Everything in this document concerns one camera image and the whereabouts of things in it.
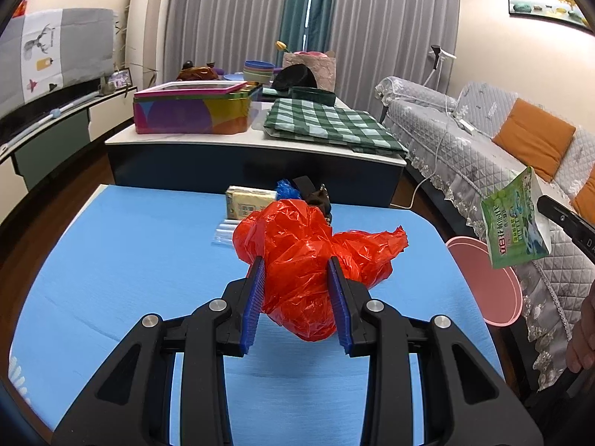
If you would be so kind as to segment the person's right hand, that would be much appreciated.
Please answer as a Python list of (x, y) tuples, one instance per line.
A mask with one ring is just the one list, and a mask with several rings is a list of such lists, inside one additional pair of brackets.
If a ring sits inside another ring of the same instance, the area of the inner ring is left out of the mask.
[(580, 372), (581, 369), (590, 369), (595, 361), (595, 314), (594, 301), (595, 283), (592, 283), (589, 294), (583, 300), (581, 316), (574, 325), (572, 338), (566, 351), (566, 363), (571, 372)]

